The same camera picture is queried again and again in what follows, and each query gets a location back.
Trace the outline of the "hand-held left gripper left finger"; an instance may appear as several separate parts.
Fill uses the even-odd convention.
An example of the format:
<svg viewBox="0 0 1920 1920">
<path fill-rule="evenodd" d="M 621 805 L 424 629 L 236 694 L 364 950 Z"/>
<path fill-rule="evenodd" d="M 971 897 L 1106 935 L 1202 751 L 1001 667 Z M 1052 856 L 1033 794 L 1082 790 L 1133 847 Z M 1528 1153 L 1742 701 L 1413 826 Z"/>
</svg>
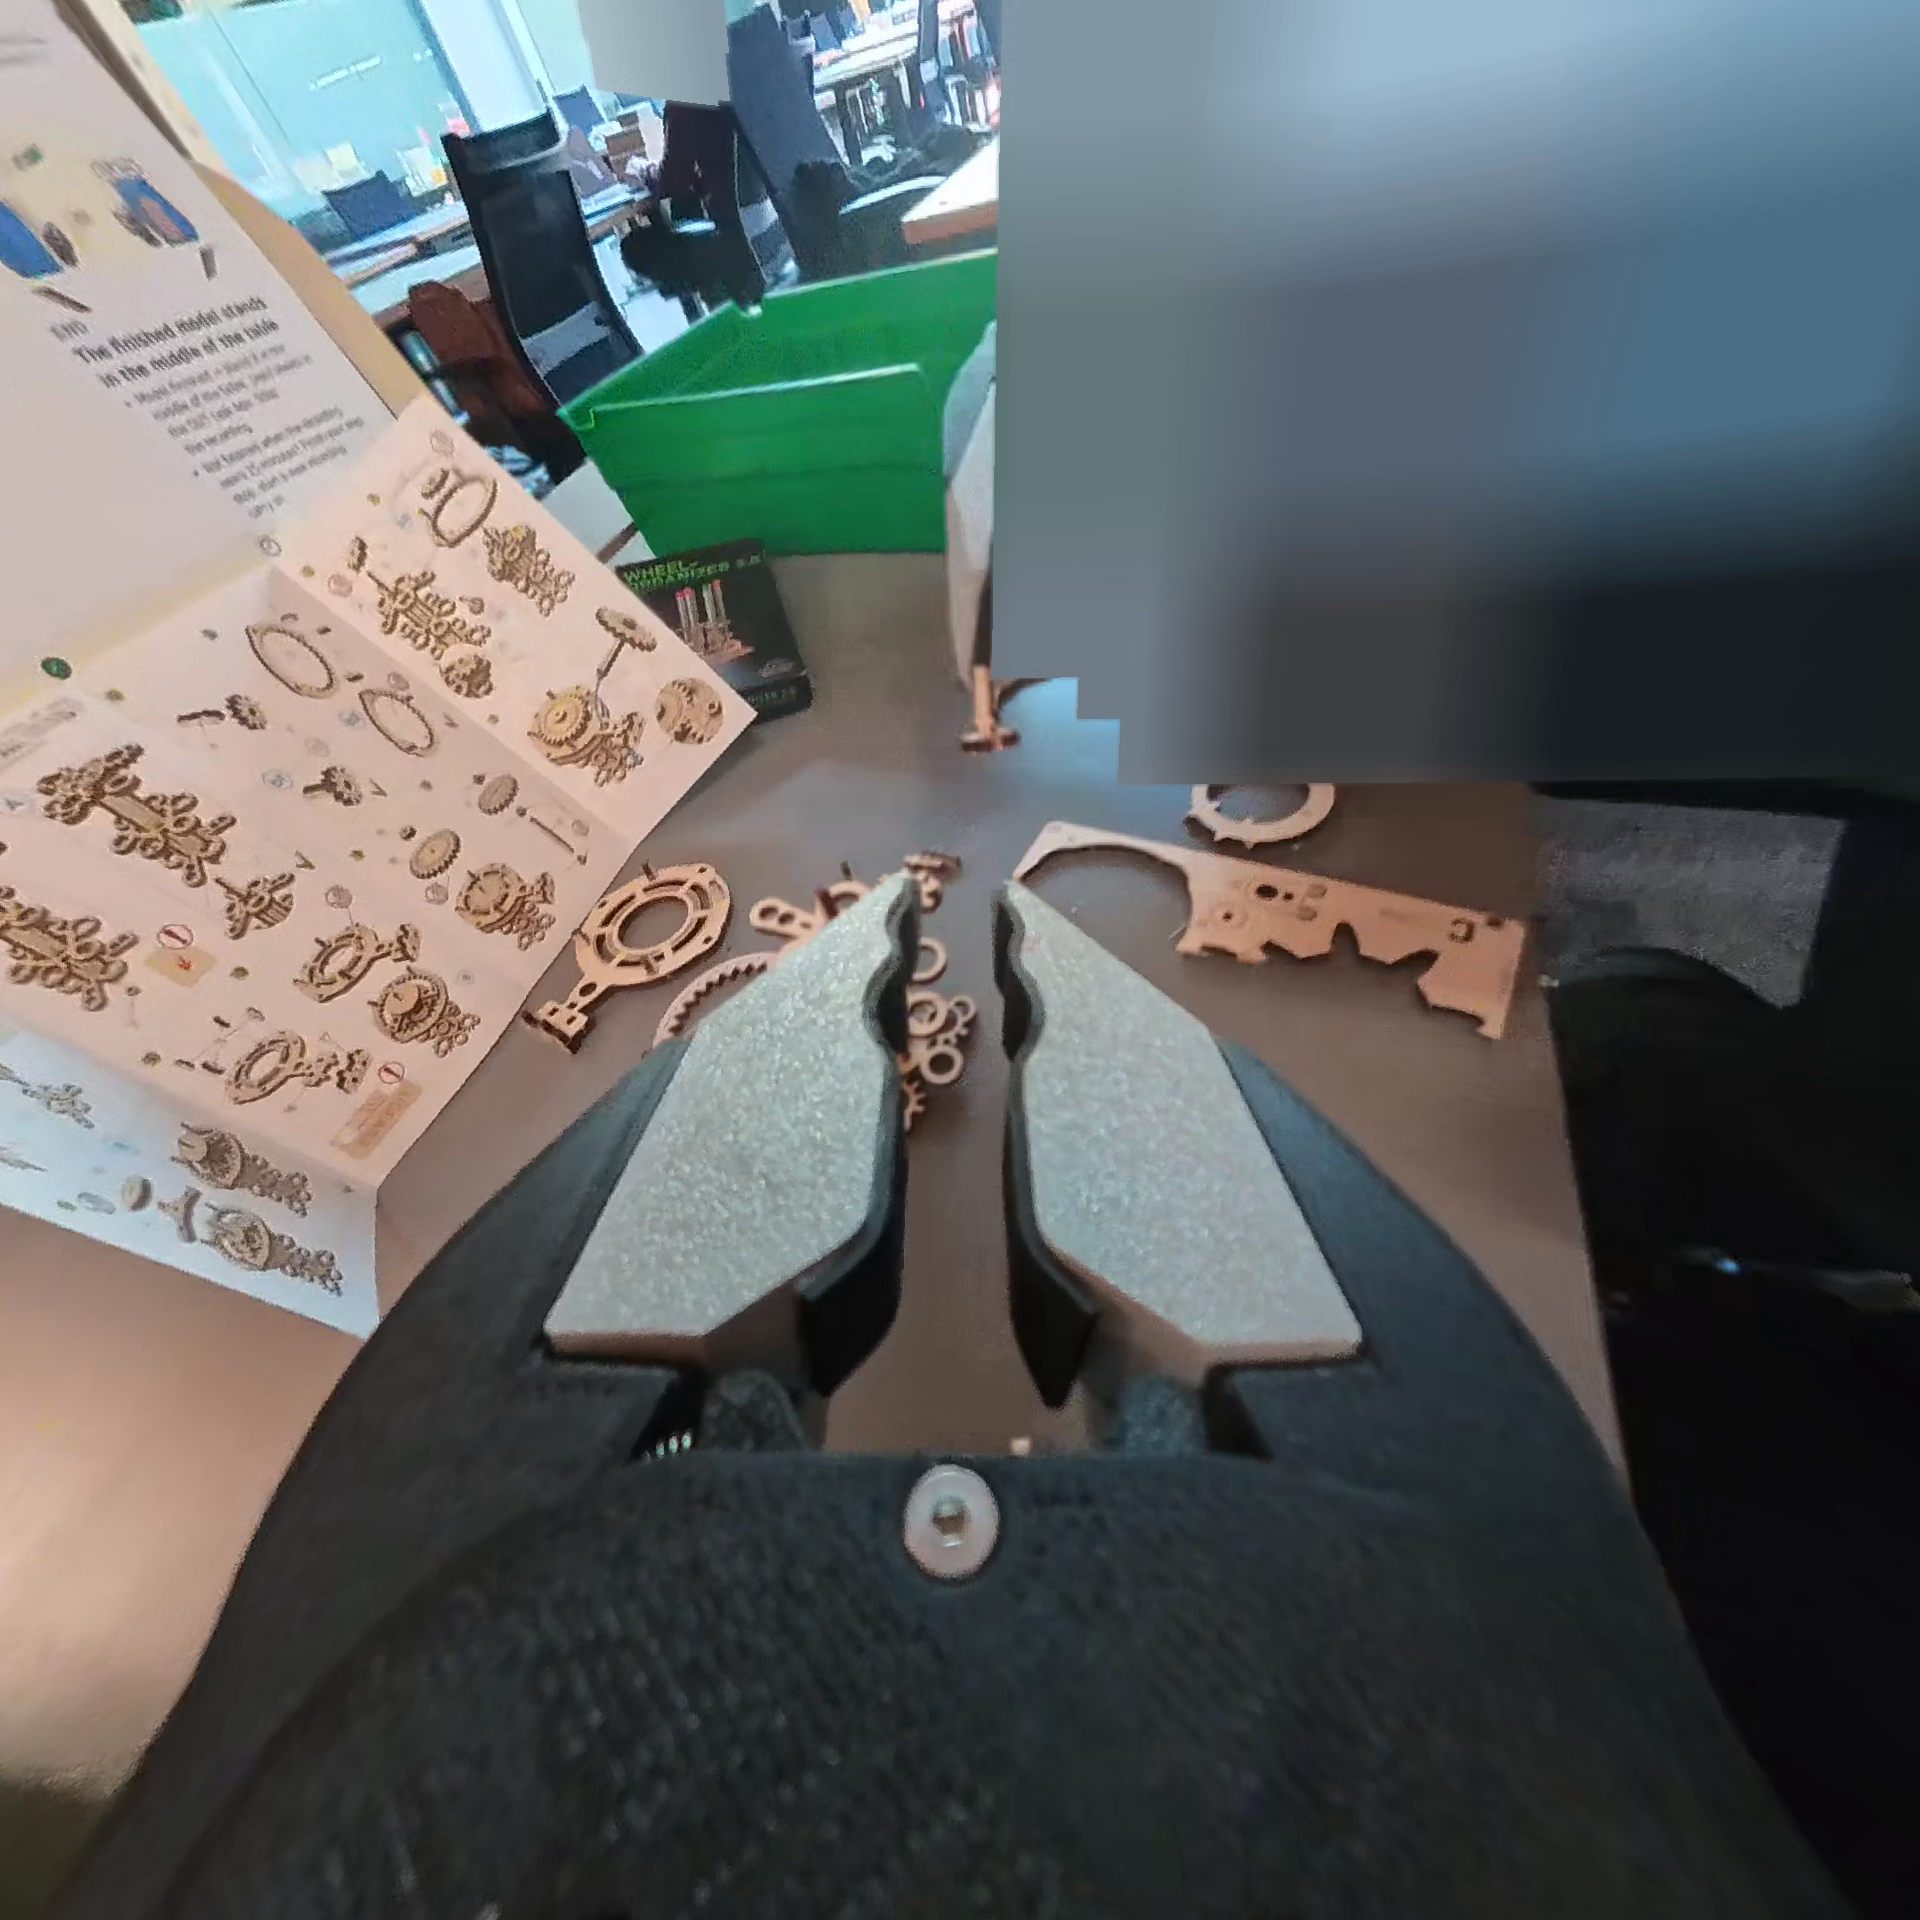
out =
<svg viewBox="0 0 1920 1920">
<path fill-rule="evenodd" d="M 544 1319 L 554 1352 L 829 1397 L 896 1320 L 906 1240 L 902 872 L 667 1048 L 664 1083 Z"/>
</svg>

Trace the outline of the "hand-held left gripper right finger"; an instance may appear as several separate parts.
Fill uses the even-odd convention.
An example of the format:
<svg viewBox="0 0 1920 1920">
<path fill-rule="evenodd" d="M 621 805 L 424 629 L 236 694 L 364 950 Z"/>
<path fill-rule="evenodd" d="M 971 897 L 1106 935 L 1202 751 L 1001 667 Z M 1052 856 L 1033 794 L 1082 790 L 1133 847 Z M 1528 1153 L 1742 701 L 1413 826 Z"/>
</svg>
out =
<svg viewBox="0 0 1920 1920">
<path fill-rule="evenodd" d="M 1358 1314 L 1212 1030 L 1018 880 L 994 976 L 1010 1314 L 1041 1398 L 1356 1359 Z"/>
</svg>

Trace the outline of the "wooden gear parts cluster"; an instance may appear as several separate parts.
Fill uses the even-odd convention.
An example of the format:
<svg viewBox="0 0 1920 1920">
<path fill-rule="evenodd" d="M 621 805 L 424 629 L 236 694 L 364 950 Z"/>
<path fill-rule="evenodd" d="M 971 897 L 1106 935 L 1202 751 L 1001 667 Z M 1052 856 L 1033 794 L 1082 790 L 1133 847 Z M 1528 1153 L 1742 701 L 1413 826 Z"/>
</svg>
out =
<svg viewBox="0 0 1920 1920">
<path fill-rule="evenodd" d="M 872 890 L 844 864 L 838 875 L 816 890 L 812 903 L 764 895 L 750 909 L 750 927 L 766 942 L 757 950 L 738 950 L 708 965 L 665 1005 L 653 1043 L 688 1038 L 691 1027 L 724 997 L 768 976 L 788 953 L 813 939 L 828 919 Z M 906 1041 L 896 1054 L 896 1077 L 902 1093 L 902 1127 L 915 1130 L 928 1097 L 955 1086 L 968 1069 L 969 1038 L 976 1027 L 976 1001 L 968 993 L 945 993 L 949 969 L 946 944 L 931 933 L 920 935 L 920 957 L 906 992 Z"/>
</svg>

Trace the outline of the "oval ring wooden model part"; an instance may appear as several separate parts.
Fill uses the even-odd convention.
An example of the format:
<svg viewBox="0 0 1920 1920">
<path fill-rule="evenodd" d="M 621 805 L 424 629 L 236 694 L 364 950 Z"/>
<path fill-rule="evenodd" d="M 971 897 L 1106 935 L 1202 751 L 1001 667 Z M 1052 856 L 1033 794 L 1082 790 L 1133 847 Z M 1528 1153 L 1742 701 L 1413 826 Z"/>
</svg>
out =
<svg viewBox="0 0 1920 1920">
<path fill-rule="evenodd" d="M 681 976 L 720 945 L 731 890 L 707 862 L 657 869 L 602 895 L 571 935 L 578 976 L 571 990 L 518 1014 L 538 1034 L 577 1050 L 597 1009 L 614 992 Z"/>
</svg>

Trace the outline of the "wooden cut-out sheet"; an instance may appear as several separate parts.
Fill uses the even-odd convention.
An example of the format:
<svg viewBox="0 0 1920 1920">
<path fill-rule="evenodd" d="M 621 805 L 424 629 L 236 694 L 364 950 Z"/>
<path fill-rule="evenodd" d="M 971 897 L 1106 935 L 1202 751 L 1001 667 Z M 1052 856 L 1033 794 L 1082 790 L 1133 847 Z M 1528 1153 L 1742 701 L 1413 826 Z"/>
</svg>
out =
<svg viewBox="0 0 1920 1920">
<path fill-rule="evenodd" d="M 1422 957 L 1416 990 L 1432 1009 L 1473 1019 L 1488 1041 L 1507 1032 L 1528 945 L 1523 919 L 1078 823 L 1046 823 L 1016 877 L 1032 880 L 1057 856 L 1092 851 L 1142 856 L 1181 875 L 1181 955 L 1242 965 L 1262 965 L 1268 953 L 1314 960 L 1346 933 L 1366 962 L 1400 967 Z"/>
</svg>

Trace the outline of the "dark model kit box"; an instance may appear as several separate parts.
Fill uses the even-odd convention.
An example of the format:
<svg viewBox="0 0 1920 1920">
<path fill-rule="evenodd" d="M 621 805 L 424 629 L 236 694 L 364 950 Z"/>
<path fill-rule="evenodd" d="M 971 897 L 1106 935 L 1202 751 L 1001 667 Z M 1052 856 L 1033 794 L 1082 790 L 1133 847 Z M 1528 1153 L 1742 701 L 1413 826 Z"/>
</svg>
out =
<svg viewBox="0 0 1920 1920">
<path fill-rule="evenodd" d="M 764 541 L 733 538 L 620 562 L 614 573 L 758 718 L 787 718 L 812 706 L 810 672 Z"/>
</svg>

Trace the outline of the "folded paper instruction sheet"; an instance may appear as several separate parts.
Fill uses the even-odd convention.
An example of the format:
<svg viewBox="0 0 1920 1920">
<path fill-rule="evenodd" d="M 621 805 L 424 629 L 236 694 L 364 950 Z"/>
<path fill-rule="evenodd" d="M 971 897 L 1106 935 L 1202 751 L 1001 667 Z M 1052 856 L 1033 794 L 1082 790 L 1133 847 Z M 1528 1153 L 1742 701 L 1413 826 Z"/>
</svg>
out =
<svg viewBox="0 0 1920 1920">
<path fill-rule="evenodd" d="M 750 728 L 420 399 L 5 719 L 5 1207 L 377 1326 L 377 1187 Z"/>
</svg>

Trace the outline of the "green plastic bin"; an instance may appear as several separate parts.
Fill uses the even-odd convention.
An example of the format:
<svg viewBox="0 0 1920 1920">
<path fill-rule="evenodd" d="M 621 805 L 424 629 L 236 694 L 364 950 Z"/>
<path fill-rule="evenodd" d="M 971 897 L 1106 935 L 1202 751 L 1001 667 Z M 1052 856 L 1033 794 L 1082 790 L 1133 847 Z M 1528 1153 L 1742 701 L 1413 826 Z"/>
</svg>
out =
<svg viewBox="0 0 1920 1920">
<path fill-rule="evenodd" d="M 982 248 L 723 305 L 560 413 L 659 555 L 937 555 L 945 403 L 997 317 Z"/>
</svg>

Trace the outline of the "black office chair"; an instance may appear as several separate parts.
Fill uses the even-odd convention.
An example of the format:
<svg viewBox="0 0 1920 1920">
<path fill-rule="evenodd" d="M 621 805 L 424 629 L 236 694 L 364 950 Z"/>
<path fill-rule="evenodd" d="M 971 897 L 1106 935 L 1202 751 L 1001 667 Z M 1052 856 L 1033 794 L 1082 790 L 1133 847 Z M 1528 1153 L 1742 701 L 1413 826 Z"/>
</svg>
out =
<svg viewBox="0 0 1920 1920">
<path fill-rule="evenodd" d="M 621 258 L 694 310 L 866 269 L 848 169 L 784 39 L 731 45 L 724 102 L 667 102 L 644 197 Z"/>
<path fill-rule="evenodd" d="M 590 239 L 552 113 L 491 131 L 446 131 L 444 154 L 518 360 L 557 403 L 640 359 Z"/>
</svg>

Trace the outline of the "wooden office desk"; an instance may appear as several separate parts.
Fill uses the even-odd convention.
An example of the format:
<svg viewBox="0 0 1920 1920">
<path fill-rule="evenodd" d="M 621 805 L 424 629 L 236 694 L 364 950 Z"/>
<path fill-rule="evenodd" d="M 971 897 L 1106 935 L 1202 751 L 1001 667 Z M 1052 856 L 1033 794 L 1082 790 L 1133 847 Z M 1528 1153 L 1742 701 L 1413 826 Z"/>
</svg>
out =
<svg viewBox="0 0 1920 1920">
<path fill-rule="evenodd" d="M 989 136 L 901 219 L 913 253 L 989 248 L 1000 227 L 1000 136 Z"/>
</svg>

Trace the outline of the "white printed instruction page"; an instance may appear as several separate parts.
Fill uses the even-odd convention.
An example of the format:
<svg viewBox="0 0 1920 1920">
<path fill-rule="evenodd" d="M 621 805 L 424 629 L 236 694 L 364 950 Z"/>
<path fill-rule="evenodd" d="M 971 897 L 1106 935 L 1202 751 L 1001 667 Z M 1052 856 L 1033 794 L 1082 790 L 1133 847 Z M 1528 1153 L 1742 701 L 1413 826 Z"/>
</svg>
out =
<svg viewBox="0 0 1920 1920">
<path fill-rule="evenodd" d="M 226 197 L 60 5 L 5 5 L 5 701 L 277 553 L 393 418 Z"/>
</svg>

